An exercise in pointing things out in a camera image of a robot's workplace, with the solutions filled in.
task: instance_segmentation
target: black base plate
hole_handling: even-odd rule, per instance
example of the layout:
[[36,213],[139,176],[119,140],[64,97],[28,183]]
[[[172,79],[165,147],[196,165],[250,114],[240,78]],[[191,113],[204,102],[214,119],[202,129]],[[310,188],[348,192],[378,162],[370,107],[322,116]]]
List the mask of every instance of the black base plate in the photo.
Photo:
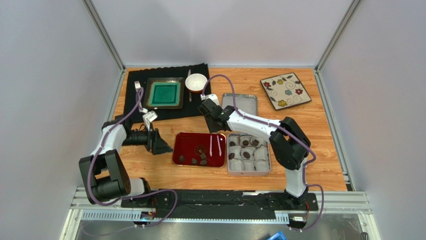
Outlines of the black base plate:
[[[276,219],[275,210],[306,211],[303,203],[296,208],[286,204],[287,194],[284,192],[254,193],[254,191],[233,190],[182,190],[176,189],[177,206],[169,218],[184,219]],[[156,217],[164,217],[172,208],[175,195],[171,192],[161,192],[151,199],[134,199],[121,201],[122,208],[153,208],[157,209]],[[310,211],[318,210],[317,198],[314,193],[308,193],[305,202]]]

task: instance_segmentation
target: blue object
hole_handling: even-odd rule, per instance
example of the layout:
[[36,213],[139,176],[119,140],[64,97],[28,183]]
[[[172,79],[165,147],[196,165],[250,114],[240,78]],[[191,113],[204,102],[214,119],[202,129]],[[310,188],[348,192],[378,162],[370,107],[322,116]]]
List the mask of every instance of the blue object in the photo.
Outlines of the blue object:
[[267,240],[287,240],[286,236],[284,236],[282,231],[275,233],[273,236],[268,238]]

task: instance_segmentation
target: metal frame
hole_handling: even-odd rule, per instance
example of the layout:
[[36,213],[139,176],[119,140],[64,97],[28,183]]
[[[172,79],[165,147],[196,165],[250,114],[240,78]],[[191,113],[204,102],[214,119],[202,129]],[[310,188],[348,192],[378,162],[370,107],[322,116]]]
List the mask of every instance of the metal frame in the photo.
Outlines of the metal frame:
[[105,43],[106,47],[108,48],[109,53],[112,56],[112,59],[114,59],[115,64],[117,64],[117,67],[124,71],[125,65],[120,58],[119,53],[117,52],[117,49],[114,47],[113,41],[111,41],[110,36],[108,35],[107,30],[105,29],[104,24],[101,21],[101,17],[99,17],[98,11],[96,10],[95,5],[93,4],[92,0],[81,0],[84,4],[84,6],[87,9],[87,12],[89,13],[91,19],[93,20],[94,25],[96,26],[97,30],[100,33],[100,36],[103,39],[103,42]]
[[329,59],[330,55],[333,52],[333,49],[335,48],[336,44],[340,40],[343,32],[348,27],[349,22],[351,21],[352,17],[354,16],[355,12],[357,11],[358,7],[360,6],[360,3],[363,0],[352,0],[351,4],[349,5],[349,8],[347,9],[346,13],[343,16],[343,19],[340,21],[339,26],[337,27],[336,31],[334,32],[333,37],[330,40],[330,43],[328,43],[327,48],[325,48],[324,53],[322,54],[321,58],[319,59],[318,64],[316,65],[316,70],[322,70],[324,65],[326,64],[327,60]]
[[[257,193],[247,192],[247,195],[258,193],[272,193],[282,191],[258,191]],[[316,194],[318,204],[322,203],[321,192],[313,191]],[[76,237],[79,230],[80,221],[139,221],[141,212],[151,211],[151,208],[122,208],[119,200],[111,206],[92,205],[87,199],[84,187],[78,187],[75,191],[71,203],[68,217],[66,219],[61,240],[70,240]],[[170,218],[164,222],[175,223],[227,223],[227,224],[288,224],[289,214],[302,214],[303,211],[275,211],[276,219],[193,219],[193,218]],[[367,199],[367,195],[362,191],[326,191],[324,193],[324,213],[326,214],[356,214],[363,226],[363,231],[367,232],[373,240],[380,240],[377,234],[373,213]]]
[[108,116],[106,118],[107,121],[110,121],[110,120],[113,119],[114,112],[116,110],[117,101],[119,100],[119,96],[120,96],[120,90],[122,89],[122,85],[123,85],[123,81],[124,81],[125,76],[126,76],[126,70],[124,69],[124,70],[121,71],[120,78],[118,79],[118,83],[117,83],[117,86],[115,88],[114,95],[113,95],[112,100],[111,100],[111,104],[109,106],[109,113],[108,113]]
[[331,136],[333,138],[334,147],[336,148],[336,153],[338,156],[338,160],[340,161],[340,166],[343,173],[343,178],[345,180],[346,184],[349,184],[352,187],[353,191],[356,191],[357,188],[354,185],[354,183],[351,181],[351,171],[348,168],[348,164],[346,161],[346,152],[344,150],[340,132],[338,129],[338,126],[336,125],[335,116],[333,114],[330,101],[329,101],[329,95],[327,94],[327,90],[324,88],[323,79],[321,77],[321,73],[318,70],[314,70],[315,80],[316,84],[318,86],[319,90],[319,96],[322,100],[322,105],[324,106],[325,116],[327,117],[328,126],[330,127]]
[[[180,65],[126,65],[126,69],[140,69],[140,68],[146,68],[146,69],[153,69],[153,68],[164,68],[164,67],[180,67],[182,65],[191,65],[195,63],[183,63]],[[315,65],[229,65],[229,64],[209,64],[209,68],[247,68],[247,69],[253,69],[253,68],[268,68],[268,69],[315,69]]]

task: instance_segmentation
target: red lacquer tray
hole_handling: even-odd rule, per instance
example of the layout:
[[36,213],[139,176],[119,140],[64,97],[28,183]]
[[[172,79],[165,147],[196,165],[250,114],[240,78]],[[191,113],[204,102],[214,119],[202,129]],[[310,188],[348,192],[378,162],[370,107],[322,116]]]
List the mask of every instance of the red lacquer tray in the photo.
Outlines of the red lacquer tray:
[[184,166],[222,167],[226,143],[223,134],[181,132],[176,136],[172,161]]

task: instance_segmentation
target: square ceramic plate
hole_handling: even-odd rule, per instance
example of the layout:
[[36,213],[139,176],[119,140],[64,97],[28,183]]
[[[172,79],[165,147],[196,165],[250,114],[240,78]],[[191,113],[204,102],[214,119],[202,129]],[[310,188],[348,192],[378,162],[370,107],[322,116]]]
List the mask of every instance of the square ceramic plate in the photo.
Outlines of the square ceramic plate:
[[143,107],[181,109],[184,106],[184,87],[183,77],[148,78]]
[[305,87],[294,73],[266,78],[260,80],[260,84],[275,110],[286,109],[311,101]]

